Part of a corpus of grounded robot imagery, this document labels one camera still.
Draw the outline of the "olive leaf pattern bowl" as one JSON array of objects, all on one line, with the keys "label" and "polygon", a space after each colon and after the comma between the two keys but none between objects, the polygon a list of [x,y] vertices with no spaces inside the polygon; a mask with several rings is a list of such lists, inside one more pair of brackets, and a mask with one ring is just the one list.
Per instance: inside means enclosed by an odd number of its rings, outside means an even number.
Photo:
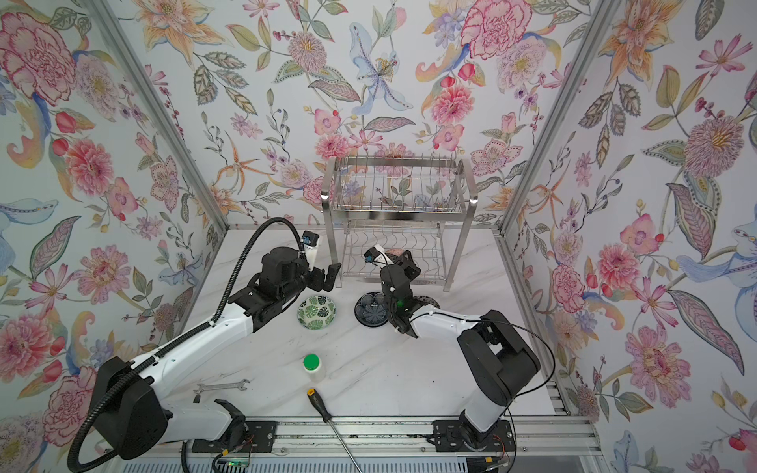
[{"label": "olive leaf pattern bowl", "polygon": [[419,307],[426,307],[426,305],[432,305],[436,309],[439,309],[441,307],[435,299],[429,296],[416,296],[415,301],[417,305],[419,305]]}]

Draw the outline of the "dark blue patterned bowl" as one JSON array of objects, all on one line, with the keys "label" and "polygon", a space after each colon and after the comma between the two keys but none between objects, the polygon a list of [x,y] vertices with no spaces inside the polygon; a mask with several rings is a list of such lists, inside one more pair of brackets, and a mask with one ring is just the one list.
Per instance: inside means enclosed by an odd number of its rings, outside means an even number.
[{"label": "dark blue patterned bowl", "polygon": [[384,295],[379,292],[369,292],[360,299],[354,307],[354,315],[358,323],[378,328],[388,323],[388,309],[384,302]]}]

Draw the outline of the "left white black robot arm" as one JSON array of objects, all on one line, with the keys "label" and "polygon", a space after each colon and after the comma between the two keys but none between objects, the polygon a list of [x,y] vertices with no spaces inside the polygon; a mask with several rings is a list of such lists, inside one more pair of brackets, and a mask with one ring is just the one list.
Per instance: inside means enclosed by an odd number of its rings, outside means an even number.
[{"label": "left white black robot arm", "polygon": [[94,429],[111,456],[134,459],[159,443],[214,441],[233,449],[246,441],[246,417],[232,402],[169,401],[171,392],[218,353],[262,329],[307,289],[332,290],[341,269],[313,267],[305,254],[279,246],[266,254],[262,270],[211,318],[165,346],[132,362],[113,358],[98,371],[92,403],[104,402]]}]

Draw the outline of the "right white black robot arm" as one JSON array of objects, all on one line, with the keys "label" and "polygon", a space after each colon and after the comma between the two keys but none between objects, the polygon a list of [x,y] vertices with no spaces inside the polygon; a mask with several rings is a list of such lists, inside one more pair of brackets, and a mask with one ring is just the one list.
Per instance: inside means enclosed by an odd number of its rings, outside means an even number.
[{"label": "right white black robot arm", "polygon": [[457,436],[468,447],[483,449],[502,414],[541,371],[540,360],[500,311],[468,317],[422,302],[411,289],[420,270],[407,253],[383,256],[375,264],[388,321],[396,331],[416,339],[455,342],[461,349],[477,390],[459,416]]}]

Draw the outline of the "pink leaf pattern bowl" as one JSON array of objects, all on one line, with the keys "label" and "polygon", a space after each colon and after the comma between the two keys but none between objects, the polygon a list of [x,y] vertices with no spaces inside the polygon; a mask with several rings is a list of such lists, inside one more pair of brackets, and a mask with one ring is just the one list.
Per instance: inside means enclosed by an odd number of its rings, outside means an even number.
[{"label": "pink leaf pattern bowl", "polygon": [[405,250],[402,250],[401,248],[390,248],[389,250],[384,251],[384,253],[392,260],[395,260],[396,258],[401,258],[404,252]]}]

